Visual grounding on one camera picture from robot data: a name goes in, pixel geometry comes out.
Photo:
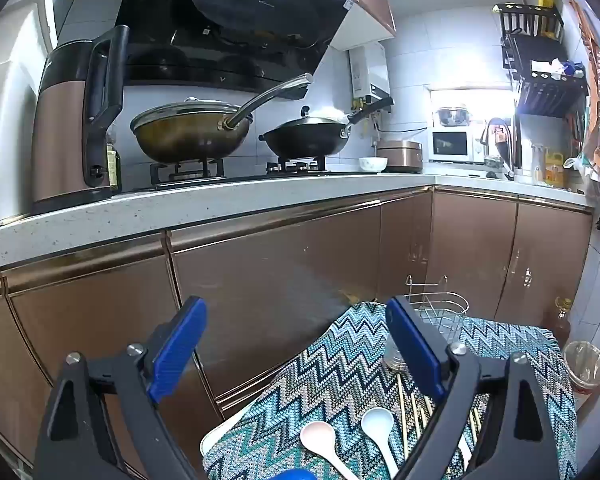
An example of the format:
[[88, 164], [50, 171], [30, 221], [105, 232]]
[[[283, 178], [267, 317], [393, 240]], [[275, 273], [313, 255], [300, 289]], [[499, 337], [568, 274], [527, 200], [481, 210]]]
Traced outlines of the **bamboo chopstick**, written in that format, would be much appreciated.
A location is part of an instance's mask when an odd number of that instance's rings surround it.
[[417, 435], [421, 437], [424, 434], [428, 419], [426, 411], [426, 403], [422, 398], [422, 395], [415, 391], [412, 394], [414, 419], [417, 422]]
[[404, 460], [406, 461], [408, 456], [408, 431], [407, 431], [407, 423], [406, 423], [406, 404], [405, 404], [405, 394], [404, 387], [402, 382], [402, 375], [398, 373], [398, 397], [400, 403], [400, 419], [401, 419], [401, 430], [402, 430], [402, 442], [403, 442], [403, 454]]

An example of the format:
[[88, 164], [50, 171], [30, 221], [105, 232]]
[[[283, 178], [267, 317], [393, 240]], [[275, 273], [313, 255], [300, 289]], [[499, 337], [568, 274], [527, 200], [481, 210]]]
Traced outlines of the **pink ceramic spoon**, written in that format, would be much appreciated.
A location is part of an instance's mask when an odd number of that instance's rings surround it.
[[328, 422], [309, 422], [300, 432], [302, 445], [329, 462], [346, 480], [358, 480], [336, 453], [336, 431]]

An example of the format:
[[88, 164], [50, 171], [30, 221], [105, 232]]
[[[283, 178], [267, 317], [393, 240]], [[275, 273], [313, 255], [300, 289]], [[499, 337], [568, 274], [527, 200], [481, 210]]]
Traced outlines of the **trash bin with bag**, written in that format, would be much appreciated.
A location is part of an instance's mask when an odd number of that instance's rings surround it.
[[573, 340], [562, 349], [562, 357], [574, 390], [590, 394], [600, 388], [600, 349], [586, 340]]

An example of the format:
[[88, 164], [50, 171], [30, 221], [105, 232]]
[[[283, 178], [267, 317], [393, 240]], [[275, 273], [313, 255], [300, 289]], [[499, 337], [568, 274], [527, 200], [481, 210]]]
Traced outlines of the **cooking oil bottle on floor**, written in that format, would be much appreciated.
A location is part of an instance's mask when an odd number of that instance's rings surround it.
[[565, 347], [570, 336], [569, 315], [572, 305], [573, 301], [570, 298], [556, 297], [554, 306], [545, 313], [545, 326], [553, 333], [561, 349]]

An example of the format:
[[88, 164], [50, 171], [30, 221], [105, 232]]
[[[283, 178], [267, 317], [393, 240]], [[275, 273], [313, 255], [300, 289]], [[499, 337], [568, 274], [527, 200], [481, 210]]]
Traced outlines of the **light blue ceramic spoon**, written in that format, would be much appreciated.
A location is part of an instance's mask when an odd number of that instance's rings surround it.
[[393, 430], [393, 414], [385, 408], [371, 408], [364, 413], [361, 426], [366, 437], [369, 437], [377, 447], [385, 461], [389, 478], [393, 479], [398, 473], [398, 466], [394, 459], [390, 446], [389, 437]]

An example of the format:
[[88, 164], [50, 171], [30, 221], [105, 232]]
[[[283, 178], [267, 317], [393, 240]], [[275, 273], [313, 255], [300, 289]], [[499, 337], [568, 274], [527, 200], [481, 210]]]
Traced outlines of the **chrome sink faucet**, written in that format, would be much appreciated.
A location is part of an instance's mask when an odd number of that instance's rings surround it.
[[490, 139], [503, 162], [504, 176], [507, 180], [515, 180], [513, 135], [509, 125], [503, 118], [493, 117], [483, 129], [480, 143], [489, 151]]

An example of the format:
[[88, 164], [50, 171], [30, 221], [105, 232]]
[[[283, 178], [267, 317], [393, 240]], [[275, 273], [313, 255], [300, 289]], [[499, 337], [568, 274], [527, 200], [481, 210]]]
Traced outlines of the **white microwave oven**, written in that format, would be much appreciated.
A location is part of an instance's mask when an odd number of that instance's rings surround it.
[[476, 128], [431, 128], [428, 148], [430, 162], [484, 163], [484, 146]]

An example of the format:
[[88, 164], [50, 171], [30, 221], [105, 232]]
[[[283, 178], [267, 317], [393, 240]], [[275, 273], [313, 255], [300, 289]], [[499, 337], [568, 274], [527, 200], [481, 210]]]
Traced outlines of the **copper rice cooker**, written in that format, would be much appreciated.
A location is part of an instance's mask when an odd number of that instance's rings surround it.
[[380, 141], [377, 156], [387, 159], [386, 171], [419, 174], [422, 171], [422, 144], [410, 141]]

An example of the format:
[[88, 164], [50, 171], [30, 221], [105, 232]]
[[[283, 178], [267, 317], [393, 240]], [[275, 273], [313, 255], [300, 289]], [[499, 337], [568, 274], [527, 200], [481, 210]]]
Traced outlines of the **steel bowl on microwave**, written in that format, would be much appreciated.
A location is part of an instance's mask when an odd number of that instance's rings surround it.
[[437, 110], [437, 116], [442, 127], [466, 127], [470, 124], [466, 107], [441, 107]]

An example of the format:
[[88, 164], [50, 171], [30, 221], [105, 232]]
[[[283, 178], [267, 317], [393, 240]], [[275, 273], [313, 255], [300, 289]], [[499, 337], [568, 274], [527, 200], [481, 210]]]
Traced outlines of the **copper black thermos kettle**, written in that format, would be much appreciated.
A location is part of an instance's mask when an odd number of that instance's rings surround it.
[[130, 30], [66, 42], [46, 58], [32, 136], [32, 212], [112, 196], [107, 131], [123, 108]]

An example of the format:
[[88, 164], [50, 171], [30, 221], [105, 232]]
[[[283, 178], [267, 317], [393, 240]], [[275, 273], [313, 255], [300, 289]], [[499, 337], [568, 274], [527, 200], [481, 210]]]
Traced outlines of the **black wok with lid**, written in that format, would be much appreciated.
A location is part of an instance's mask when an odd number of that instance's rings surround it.
[[364, 110], [344, 116], [340, 120], [315, 117], [304, 106], [301, 117], [260, 134], [270, 150], [281, 159], [326, 157], [339, 153], [347, 144], [351, 128], [371, 114], [393, 106], [393, 98], [387, 96], [366, 106]]

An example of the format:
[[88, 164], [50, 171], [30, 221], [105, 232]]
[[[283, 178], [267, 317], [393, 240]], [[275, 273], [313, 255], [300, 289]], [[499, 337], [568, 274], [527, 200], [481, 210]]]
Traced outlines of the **white storage box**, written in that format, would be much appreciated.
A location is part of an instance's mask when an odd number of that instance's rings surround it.
[[31, 209], [31, 148], [38, 87], [57, 46], [48, 0], [20, 0], [0, 13], [0, 226]]

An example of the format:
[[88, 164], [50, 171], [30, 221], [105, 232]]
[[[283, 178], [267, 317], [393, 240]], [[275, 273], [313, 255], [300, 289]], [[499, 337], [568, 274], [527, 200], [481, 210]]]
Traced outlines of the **white water heater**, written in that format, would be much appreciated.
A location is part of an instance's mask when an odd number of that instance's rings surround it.
[[380, 42], [364, 44], [348, 51], [352, 110], [362, 110], [366, 105], [388, 98], [390, 84], [387, 58]]

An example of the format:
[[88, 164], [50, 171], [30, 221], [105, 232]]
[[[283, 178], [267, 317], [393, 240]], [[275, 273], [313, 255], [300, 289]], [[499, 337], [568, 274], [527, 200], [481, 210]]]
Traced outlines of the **black range hood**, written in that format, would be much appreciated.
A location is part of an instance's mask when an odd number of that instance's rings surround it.
[[122, 0], [127, 84], [260, 93], [316, 71], [348, 0]]

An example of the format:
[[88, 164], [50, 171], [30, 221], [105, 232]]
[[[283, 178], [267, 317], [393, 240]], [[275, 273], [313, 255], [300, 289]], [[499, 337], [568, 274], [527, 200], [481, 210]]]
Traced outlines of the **black wall dish rack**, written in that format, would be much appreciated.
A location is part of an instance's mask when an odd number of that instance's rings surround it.
[[584, 66], [570, 60], [553, 8], [498, 3], [503, 68], [520, 114], [563, 118], [588, 93]]

